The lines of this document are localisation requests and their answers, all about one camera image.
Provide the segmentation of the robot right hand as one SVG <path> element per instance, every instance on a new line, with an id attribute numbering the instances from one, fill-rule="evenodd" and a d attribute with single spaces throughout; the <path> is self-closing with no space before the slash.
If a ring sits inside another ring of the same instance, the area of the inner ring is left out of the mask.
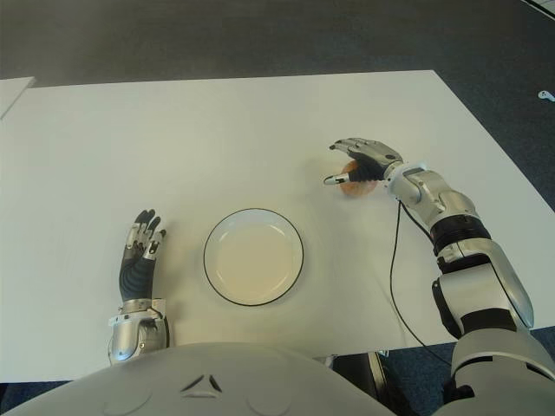
<path id="1" fill-rule="evenodd" d="M 376 140 L 348 138 L 330 146 L 347 154 L 356 162 L 349 172 L 331 175 L 323 180 L 325 185 L 341 185 L 366 181 L 383 181 L 386 173 L 403 163 L 402 156 L 391 147 Z"/>

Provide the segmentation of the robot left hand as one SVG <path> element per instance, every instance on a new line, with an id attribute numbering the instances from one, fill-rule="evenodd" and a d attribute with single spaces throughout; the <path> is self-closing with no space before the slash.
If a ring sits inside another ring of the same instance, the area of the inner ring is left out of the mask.
<path id="1" fill-rule="evenodd" d="M 167 234 L 158 229 L 160 222 L 161 218 L 151 209 L 143 210 L 131 225 L 119 273 L 123 302 L 152 298 L 155 265 Z"/>

